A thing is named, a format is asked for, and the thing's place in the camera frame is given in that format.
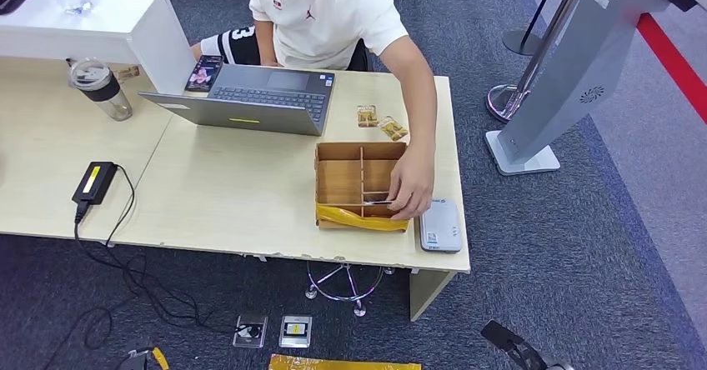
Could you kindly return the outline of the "person's left hand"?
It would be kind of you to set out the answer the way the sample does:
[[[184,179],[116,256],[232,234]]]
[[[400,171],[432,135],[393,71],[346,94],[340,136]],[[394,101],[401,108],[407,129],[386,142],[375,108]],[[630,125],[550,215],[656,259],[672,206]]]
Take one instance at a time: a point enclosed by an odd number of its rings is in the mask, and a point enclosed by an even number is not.
[[[392,219],[409,220],[424,213],[434,190],[435,145],[416,141],[408,145],[390,174],[388,209]]]

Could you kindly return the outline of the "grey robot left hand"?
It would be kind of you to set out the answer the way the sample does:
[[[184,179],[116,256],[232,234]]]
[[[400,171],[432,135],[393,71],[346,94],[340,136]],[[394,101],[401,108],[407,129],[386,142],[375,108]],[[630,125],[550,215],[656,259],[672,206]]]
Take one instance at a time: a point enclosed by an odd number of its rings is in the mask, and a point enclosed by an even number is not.
[[[124,357],[114,369],[146,370],[148,365],[148,358],[151,356],[152,350],[152,347],[142,347],[133,349],[128,352],[127,356]]]

